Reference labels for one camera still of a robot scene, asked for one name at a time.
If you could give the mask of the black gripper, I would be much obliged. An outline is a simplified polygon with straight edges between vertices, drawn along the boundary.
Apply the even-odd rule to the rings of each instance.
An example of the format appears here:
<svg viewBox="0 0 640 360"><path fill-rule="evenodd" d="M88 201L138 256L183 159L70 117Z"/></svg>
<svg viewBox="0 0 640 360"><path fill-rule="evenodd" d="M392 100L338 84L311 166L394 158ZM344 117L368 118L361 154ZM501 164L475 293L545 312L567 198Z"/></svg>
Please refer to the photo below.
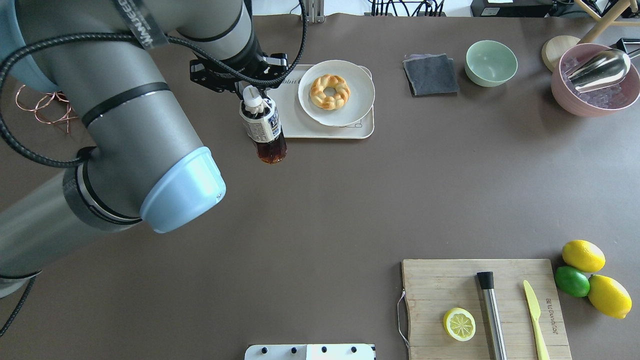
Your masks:
<svg viewBox="0 0 640 360"><path fill-rule="evenodd" d="M197 55L195 59L189 62L189 77L195 84L217 93L225 91L238 93L249 85L253 85L261 91L268 91L281 85L281 80L279 82L275 80L288 71L289 68L288 55L286 53L274 53L271 55L258 55L244 66L234 69L236 73L240 73L240 75L247 78L269 82L268 85L255 84L252 81L241 79L232 71L222 68L215 62Z"/></svg>

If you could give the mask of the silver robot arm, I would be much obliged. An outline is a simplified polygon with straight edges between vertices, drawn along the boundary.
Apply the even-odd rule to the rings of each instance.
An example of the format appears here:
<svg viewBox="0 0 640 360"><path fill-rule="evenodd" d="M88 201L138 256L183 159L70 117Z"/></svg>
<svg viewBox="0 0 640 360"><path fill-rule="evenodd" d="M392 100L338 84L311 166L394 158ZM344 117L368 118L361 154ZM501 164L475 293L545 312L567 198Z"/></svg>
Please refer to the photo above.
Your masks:
<svg viewBox="0 0 640 360"><path fill-rule="evenodd" d="M1 138L62 173L1 214L1 296L106 232L145 221L156 233L219 203L226 183L149 50L197 55L194 82L237 92L277 88L295 64L258 43L249 0L3 0L1 80L62 91L95 146L57 161Z"/></svg>

